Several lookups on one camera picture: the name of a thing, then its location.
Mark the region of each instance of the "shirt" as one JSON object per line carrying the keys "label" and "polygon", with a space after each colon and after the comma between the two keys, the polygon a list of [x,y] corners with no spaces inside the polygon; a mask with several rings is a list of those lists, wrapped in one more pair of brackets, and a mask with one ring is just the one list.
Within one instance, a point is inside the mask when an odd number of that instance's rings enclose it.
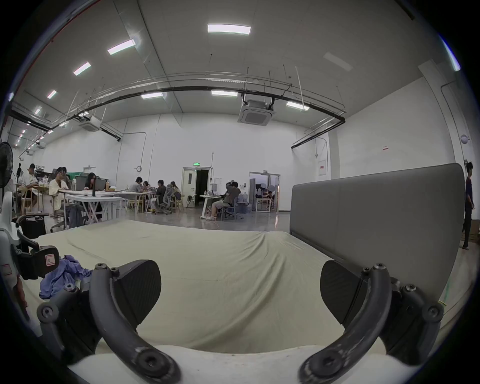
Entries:
{"label": "shirt", "polygon": [[[30,184],[36,184],[36,177],[34,175],[30,175],[28,172],[24,172],[20,179],[20,184],[22,185],[22,189],[25,190],[25,187]],[[37,195],[38,191],[32,188],[32,192]]]}
{"label": "shirt", "polygon": [[[55,179],[53,179],[49,184],[48,184],[48,194],[49,195],[56,195],[58,194],[58,191],[59,189],[68,189],[67,187],[67,183],[64,182],[63,180],[60,182],[61,184],[61,187],[59,187],[59,184],[57,183],[57,181]],[[59,209],[61,209],[61,201],[62,201],[63,197],[62,195],[58,196],[56,199],[55,199],[55,206],[53,207],[53,209],[55,209],[56,211],[58,211]]]}

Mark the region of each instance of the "door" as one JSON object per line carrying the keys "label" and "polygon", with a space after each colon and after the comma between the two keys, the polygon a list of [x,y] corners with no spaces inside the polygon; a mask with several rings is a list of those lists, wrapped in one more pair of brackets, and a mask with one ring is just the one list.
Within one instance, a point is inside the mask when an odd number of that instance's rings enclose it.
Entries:
{"label": "door", "polygon": [[197,170],[196,169],[183,169],[183,179],[181,192],[183,194],[183,206],[187,206],[187,197],[195,194],[195,187],[197,185]]}

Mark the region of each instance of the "electric fan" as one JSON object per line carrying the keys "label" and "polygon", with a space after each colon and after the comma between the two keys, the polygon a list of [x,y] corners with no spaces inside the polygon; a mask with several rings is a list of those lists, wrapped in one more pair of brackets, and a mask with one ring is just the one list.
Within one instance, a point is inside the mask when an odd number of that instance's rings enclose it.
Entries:
{"label": "electric fan", "polygon": [[0,144],[0,186],[1,200],[5,195],[5,186],[10,181],[13,171],[13,152],[12,147],[7,142]]}

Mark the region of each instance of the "ceiling air conditioner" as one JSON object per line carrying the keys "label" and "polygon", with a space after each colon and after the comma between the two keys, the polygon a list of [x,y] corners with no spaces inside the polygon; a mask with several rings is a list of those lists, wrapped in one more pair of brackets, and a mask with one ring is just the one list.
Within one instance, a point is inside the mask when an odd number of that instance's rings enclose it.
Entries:
{"label": "ceiling air conditioner", "polygon": [[79,127],[82,127],[84,130],[89,132],[96,132],[100,130],[100,120],[95,116],[92,116],[90,120],[81,122]]}
{"label": "ceiling air conditioner", "polygon": [[267,125],[275,115],[273,109],[268,109],[266,103],[258,100],[248,100],[246,105],[242,105],[238,122],[254,125]]}

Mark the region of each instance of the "gray headboard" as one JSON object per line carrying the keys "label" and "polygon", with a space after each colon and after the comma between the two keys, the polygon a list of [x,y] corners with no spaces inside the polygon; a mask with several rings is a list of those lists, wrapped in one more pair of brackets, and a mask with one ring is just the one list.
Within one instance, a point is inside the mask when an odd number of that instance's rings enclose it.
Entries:
{"label": "gray headboard", "polygon": [[454,163],[295,185],[290,233],[339,261],[384,263],[438,300],[460,242],[464,183]]}

